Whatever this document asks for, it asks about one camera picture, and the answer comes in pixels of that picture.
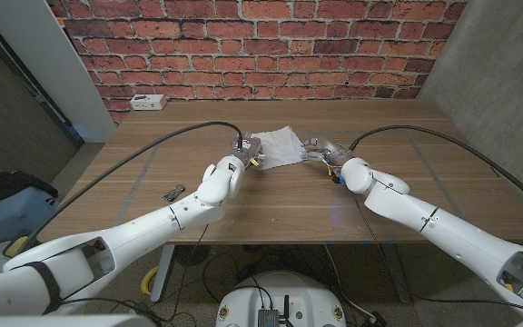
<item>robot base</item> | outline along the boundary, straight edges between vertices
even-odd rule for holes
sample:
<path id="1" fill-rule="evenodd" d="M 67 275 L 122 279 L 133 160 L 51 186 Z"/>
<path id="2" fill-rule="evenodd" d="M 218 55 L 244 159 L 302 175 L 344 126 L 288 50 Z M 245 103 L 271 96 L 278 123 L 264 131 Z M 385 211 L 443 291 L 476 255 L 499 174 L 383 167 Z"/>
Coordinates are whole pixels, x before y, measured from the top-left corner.
<path id="1" fill-rule="evenodd" d="M 272 271 L 262 272 L 254 276 L 255 281 L 271 296 L 273 310 L 282 316 L 284 314 L 284 298 L 289 297 L 289 316 L 286 317 L 291 326 L 346 326 L 344 311 L 338 298 L 324 285 L 312 278 L 297 272 Z M 262 298 L 265 311 L 271 315 L 268 294 L 258 290 L 252 278 L 240 282 L 235 290 L 225 295 L 217 312 L 215 326 L 246 327 L 259 326 L 259 316 L 262 308 Z M 265 322 L 263 327 L 278 327 Z"/>

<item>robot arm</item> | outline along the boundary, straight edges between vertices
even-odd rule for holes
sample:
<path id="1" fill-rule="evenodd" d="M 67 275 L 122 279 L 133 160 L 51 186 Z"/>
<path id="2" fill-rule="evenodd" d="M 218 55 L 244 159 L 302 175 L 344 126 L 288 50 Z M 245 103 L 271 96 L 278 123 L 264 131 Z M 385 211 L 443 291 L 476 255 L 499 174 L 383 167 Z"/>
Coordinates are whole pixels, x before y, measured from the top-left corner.
<path id="1" fill-rule="evenodd" d="M 0 273 L 0 315 L 67 314 L 94 297 L 127 265 L 183 230 L 221 220 L 237 195 L 246 164 L 261 150 L 257 138 L 210 165 L 196 192 L 128 223 L 65 236 L 19 254 Z"/>
<path id="2" fill-rule="evenodd" d="M 364 204 L 374 213 L 420 233 L 470 268 L 506 302 L 523 306 L 523 246 L 410 196 L 401 179 L 371 169 L 339 144 L 319 138 L 304 145 L 317 146 L 320 153 L 311 157 L 326 163 L 352 192 L 364 194 Z"/>

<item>wooden table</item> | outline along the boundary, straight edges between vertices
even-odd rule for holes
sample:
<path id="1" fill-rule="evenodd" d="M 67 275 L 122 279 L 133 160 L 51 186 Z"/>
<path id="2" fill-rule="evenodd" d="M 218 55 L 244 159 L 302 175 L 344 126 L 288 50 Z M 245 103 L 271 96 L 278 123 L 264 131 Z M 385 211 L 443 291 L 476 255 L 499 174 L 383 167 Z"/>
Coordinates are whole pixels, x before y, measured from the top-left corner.
<path id="1" fill-rule="evenodd" d="M 207 121 L 236 124 L 245 133 L 291 126 L 303 141 L 328 137 L 343 145 L 391 124 L 413 124 L 464 140 L 429 101 L 279 101 L 169 103 L 160 112 L 132 112 L 68 196 L 141 146 L 185 126 Z M 209 164 L 229 151 L 233 130 L 212 126 L 173 138 L 129 162 L 68 207 L 41 234 L 47 241 L 105 229 L 161 208 L 176 184 L 195 191 Z M 388 131 L 364 139 L 354 151 L 373 169 L 410 185 L 411 194 L 466 219 L 497 237 L 523 243 L 523 203 L 483 162 L 437 137 Z M 206 244 L 371 242 L 350 192 L 334 184 L 323 164 L 297 163 L 248 170 L 228 213 L 209 226 Z M 416 243 L 418 233 L 364 209 L 378 240 Z M 202 227 L 170 243 L 196 243 Z"/>

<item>power strip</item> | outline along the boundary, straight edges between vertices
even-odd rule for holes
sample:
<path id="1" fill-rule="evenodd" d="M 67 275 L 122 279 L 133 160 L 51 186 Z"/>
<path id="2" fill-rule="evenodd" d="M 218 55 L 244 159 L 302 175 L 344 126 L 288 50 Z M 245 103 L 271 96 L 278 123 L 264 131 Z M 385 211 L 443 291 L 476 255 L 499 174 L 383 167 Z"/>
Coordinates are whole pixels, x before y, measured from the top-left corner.
<path id="1" fill-rule="evenodd" d="M 134 110 L 162 110 L 166 104 L 162 94 L 137 94 L 131 100 Z"/>

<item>crumpled napkin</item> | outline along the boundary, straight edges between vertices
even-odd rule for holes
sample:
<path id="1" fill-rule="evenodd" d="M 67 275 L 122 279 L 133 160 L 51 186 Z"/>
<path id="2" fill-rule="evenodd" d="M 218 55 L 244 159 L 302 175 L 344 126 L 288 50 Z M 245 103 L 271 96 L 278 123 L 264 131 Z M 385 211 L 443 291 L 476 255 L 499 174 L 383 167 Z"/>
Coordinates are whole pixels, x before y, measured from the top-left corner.
<path id="1" fill-rule="evenodd" d="M 289 126 L 273 132 L 254 133 L 252 137 L 260 138 L 261 150 L 265 154 L 261 170 L 297 164 L 306 155 L 306 149 L 301 147 L 300 139 Z"/>

